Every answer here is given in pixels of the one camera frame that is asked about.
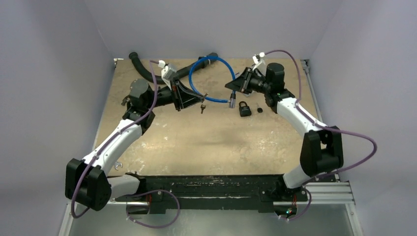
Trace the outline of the small silver keys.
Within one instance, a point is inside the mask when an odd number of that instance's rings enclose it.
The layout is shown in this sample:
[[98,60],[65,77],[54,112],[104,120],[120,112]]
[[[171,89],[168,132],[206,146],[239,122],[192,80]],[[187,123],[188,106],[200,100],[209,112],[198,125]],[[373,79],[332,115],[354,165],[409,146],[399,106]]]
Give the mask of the small silver keys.
[[203,112],[204,112],[204,109],[206,108],[206,105],[205,104],[201,104],[200,105],[200,109],[201,109],[201,114],[203,114]]

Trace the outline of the blue cable lock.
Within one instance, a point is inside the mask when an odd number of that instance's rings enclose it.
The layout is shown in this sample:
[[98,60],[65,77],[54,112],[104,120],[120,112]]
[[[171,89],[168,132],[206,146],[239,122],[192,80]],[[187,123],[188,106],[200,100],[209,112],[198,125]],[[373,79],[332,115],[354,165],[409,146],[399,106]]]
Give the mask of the blue cable lock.
[[[229,75],[226,75],[226,78],[222,79],[215,75],[203,75],[197,71],[198,66],[207,63],[211,67],[212,62],[220,62],[223,64],[220,66],[220,75],[226,71],[228,71]],[[234,81],[236,77],[237,74],[225,59],[219,56],[204,56],[191,64],[188,73],[188,82],[193,91],[199,94],[207,94],[206,100],[226,104],[229,108],[233,109],[236,107],[236,91],[226,92],[224,88],[221,88],[221,83]]]

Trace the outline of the black padlock with key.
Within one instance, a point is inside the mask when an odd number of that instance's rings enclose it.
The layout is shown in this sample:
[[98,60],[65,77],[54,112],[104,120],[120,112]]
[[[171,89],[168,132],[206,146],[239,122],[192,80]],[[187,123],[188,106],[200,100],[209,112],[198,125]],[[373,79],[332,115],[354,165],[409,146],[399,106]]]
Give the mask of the black padlock with key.
[[239,106],[239,115],[240,117],[249,117],[252,115],[252,112],[250,110],[250,107],[247,105],[245,101],[241,101],[238,104]]

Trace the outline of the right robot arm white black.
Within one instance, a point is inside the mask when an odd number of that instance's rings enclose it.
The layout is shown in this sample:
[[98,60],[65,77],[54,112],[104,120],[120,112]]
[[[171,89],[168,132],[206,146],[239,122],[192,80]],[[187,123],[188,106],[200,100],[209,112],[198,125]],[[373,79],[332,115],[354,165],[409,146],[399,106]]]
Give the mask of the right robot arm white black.
[[342,138],[339,129],[331,130],[316,120],[285,88],[284,66],[273,62],[264,70],[247,67],[236,79],[228,82],[225,88],[249,94],[262,93],[265,103],[273,112],[283,117],[302,136],[299,165],[282,176],[276,187],[277,196],[290,199],[302,186],[318,174],[329,173],[343,166]]

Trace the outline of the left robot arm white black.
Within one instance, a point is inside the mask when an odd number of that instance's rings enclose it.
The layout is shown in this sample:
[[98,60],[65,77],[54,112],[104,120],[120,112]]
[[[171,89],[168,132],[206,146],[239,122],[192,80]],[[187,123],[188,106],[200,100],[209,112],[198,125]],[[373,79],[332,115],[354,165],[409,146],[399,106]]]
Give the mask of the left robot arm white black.
[[65,196],[71,200],[71,213],[76,204],[99,211],[110,199],[128,195],[134,201],[145,198],[146,187],[140,184],[137,174],[126,173],[121,177],[109,177],[110,170],[121,155],[151,126],[158,106],[173,104],[178,111],[202,103],[205,95],[187,88],[178,79],[169,86],[151,86],[145,79],[137,79],[130,85],[126,112],[114,131],[91,153],[81,159],[73,158],[66,166]]

